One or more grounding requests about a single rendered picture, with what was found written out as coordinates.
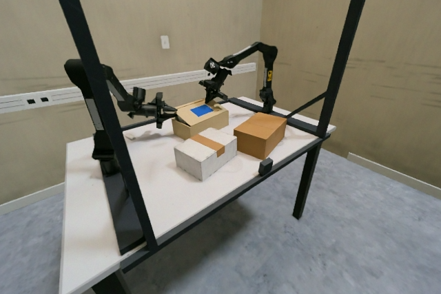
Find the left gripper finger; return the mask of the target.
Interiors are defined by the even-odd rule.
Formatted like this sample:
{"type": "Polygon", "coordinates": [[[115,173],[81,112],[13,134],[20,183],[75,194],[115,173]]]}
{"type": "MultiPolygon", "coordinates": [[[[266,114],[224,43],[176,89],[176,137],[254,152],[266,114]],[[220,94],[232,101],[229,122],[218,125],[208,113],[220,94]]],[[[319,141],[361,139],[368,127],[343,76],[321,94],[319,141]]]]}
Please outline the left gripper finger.
{"type": "Polygon", "coordinates": [[[166,121],[170,118],[176,117],[176,116],[177,116],[177,114],[168,114],[168,113],[163,112],[163,123],[164,123],[164,121],[166,121]]]}
{"type": "Polygon", "coordinates": [[[176,111],[178,111],[176,108],[167,105],[165,101],[163,101],[163,112],[176,112],[176,111]]]}

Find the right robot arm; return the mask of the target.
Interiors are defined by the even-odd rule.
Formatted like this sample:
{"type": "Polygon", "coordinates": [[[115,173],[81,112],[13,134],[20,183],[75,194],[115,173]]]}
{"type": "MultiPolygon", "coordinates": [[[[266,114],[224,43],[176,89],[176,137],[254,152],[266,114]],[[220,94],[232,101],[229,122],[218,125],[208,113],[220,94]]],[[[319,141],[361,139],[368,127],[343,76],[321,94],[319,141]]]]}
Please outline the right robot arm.
{"type": "MultiPolygon", "coordinates": [[[[241,60],[257,51],[263,53],[263,59],[265,62],[263,88],[260,90],[259,94],[262,102],[264,102],[263,110],[261,111],[266,114],[270,114],[274,112],[273,105],[276,104],[276,100],[274,99],[273,91],[271,88],[274,61],[276,60],[278,53],[278,48],[276,46],[270,46],[260,41],[257,41],[236,54],[224,57],[222,61],[217,62],[212,57],[210,57],[209,60],[205,63],[204,69],[211,74],[216,74],[219,79],[225,81],[227,75],[232,76],[232,71],[225,68],[222,69],[221,67],[232,69],[237,66],[241,60]]],[[[214,78],[212,78],[211,80],[204,80],[203,87],[206,87],[209,90],[217,90],[218,81],[214,81],[214,78]]]]}

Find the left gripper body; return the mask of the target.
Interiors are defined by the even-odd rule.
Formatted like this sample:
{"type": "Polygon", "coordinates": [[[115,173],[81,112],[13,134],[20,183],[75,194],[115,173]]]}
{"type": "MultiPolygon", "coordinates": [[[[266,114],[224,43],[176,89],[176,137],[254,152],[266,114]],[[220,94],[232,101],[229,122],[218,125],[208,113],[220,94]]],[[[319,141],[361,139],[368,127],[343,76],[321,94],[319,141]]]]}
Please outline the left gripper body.
{"type": "Polygon", "coordinates": [[[143,115],[148,118],[148,116],[154,116],[156,119],[156,128],[162,129],[163,126],[163,114],[161,109],[163,108],[162,92],[156,93],[156,105],[149,105],[149,103],[143,106],[143,115]]]}

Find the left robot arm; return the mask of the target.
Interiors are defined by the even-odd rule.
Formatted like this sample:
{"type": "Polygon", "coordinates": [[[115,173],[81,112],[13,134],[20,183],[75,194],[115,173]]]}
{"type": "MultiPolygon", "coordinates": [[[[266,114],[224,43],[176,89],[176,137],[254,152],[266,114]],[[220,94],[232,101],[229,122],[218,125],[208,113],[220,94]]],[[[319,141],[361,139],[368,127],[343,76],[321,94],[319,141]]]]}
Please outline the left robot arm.
{"type": "MultiPolygon", "coordinates": [[[[101,67],[104,71],[108,88],[117,99],[119,109],[122,112],[130,112],[128,116],[131,119],[134,119],[134,115],[143,116],[144,104],[142,103],[145,102],[146,89],[133,87],[133,95],[128,94],[121,82],[115,76],[113,69],[105,64],[101,64],[101,67]]],[[[93,138],[94,149],[92,152],[92,158],[94,160],[100,160],[106,178],[119,173],[119,162],[116,158],[110,137],[107,133],[81,60],[68,59],[64,64],[64,68],[71,82],[81,90],[96,130],[93,138]]]]}

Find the white cardboard box with tan tape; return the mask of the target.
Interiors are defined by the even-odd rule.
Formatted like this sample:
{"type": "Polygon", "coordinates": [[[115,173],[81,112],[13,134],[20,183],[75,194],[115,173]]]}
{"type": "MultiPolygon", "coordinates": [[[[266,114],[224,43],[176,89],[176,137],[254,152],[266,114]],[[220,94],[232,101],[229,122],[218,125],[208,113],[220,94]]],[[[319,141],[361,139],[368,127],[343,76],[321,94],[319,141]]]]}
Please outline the white cardboard box with tan tape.
{"type": "Polygon", "coordinates": [[[174,146],[176,165],[204,182],[237,155],[237,137],[212,127],[174,146]]]}

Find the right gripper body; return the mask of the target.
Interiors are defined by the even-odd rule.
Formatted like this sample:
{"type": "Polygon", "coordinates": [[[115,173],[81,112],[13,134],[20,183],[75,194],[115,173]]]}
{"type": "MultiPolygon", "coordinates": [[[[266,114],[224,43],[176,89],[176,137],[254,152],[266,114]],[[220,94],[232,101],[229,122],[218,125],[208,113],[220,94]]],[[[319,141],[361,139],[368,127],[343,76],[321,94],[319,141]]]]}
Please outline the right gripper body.
{"type": "MultiPolygon", "coordinates": [[[[224,85],[224,81],[222,81],[221,79],[219,79],[218,77],[215,76],[215,77],[214,77],[214,81],[216,81],[216,80],[218,81],[218,87],[217,87],[217,90],[216,90],[216,91],[213,90],[213,89],[210,89],[210,90],[209,90],[209,89],[207,89],[207,88],[206,88],[206,90],[212,92],[212,94],[218,96],[219,98],[223,99],[224,101],[227,101],[228,96],[227,96],[226,94],[220,92],[220,88],[221,88],[222,85],[224,85]]],[[[202,85],[202,86],[203,86],[203,83],[204,83],[203,80],[200,80],[200,81],[199,81],[199,84],[202,85]]]]}

